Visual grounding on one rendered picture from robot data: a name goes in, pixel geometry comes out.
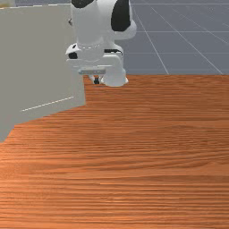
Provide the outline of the pale grey cabinet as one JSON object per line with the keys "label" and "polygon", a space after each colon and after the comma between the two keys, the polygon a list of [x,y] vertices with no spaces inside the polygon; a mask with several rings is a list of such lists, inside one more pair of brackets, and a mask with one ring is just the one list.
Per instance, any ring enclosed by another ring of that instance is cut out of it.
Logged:
{"label": "pale grey cabinet", "polygon": [[0,9],[0,143],[16,124],[85,104],[65,55],[70,17],[68,4]]}

